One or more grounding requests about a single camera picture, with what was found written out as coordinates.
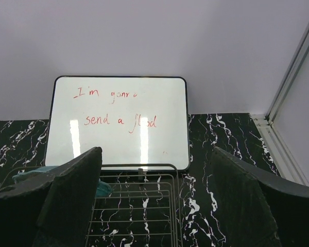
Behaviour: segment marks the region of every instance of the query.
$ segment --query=whiteboard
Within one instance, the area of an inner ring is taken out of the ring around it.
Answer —
[[[186,82],[180,77],[59,77],[51,104],[46,166],[92,147],[107,170],[151,170],[148,164],[190,164]],[[170,167],[156,167],[169,170]]]

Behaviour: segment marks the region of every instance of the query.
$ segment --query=red handwritten text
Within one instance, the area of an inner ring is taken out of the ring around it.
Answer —
[[[111,92],[111,96],[113,97],[111,104],[113,104],[115,102],[116,97],[117,98],[128,98],[130,93],[126,93],[126,92]]]
[[[156,126],[156,118],[157,118],[157,116],[154,116],[153,121],[147,121],[146,127],[154,127],[154,128],[156,128],[156,127],[157,127],[157,126]],[[142,119],[141,114],[137,114],[137,113],[136,113],[136,115],[135,115],[134,127],[133,127],[133,130],[132,130],[132,131],[129,131],[130,134],[134,132],[135,127],[136,127],[137,125],[138,125],[138,126],[141,126],[141,119]]]
[[[82,95],[85,95],[85,93],[82,92],[82,87],[78,87],[78,89],[79,89],[79,95],[74,96],[73,97],[74,99],[78,98]],[[99,96],[98,90],[96,90],[96,89],[95,90],[89,90],[89,95],[94,95],[94,94],[97,94],[97,96]]]
[[[84,125],[97,125],[97,124],[107,124],[109,125],[109,120],[108,120],[108,114],[106,115],[106,117],[86,117],[87,123],[84,123]]]

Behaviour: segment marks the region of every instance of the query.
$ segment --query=metal trim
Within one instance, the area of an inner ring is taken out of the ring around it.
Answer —
[[[251,117],[269,149],[281,177],[309,186],[309,181],[275,127],[271,126],[264,116],[252,115]]]
[[[272,124],[275,118],[277,117],[277,114],[288,94],[290,87],[294,83],[294,80],[308,52],[309,52],[309,23],[301,38],[298,48],[293,55],[292,61],[288,66],[288,69],[274,97],[274,100],[269,108],[269,111],[266,115],[270,124]]]

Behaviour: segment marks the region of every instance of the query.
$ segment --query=white wall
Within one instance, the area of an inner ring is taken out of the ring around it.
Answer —
[[[265,113],[309,0],[0,0],[0,120],[48,118],[60,75],[178,75],[190,113]]]
[[[309,54],[275,119],[275,126],[309,181]]]

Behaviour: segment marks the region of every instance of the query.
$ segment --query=teal cloth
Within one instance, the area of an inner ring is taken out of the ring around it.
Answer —
[[[39,173],[48,172],[57,166],[42,166],[38,169],[28,171],[28,172],[20,172],[17,175],[14,175],[12,179],[14,180],[15,184],[24,181],[28,178],[35,177]],[[96,195],[95,197],[107,197],[109,194],[111,194],[112,188],[109,184],[101,181],[101,179],[98,179],[98,184],[96,188]]]

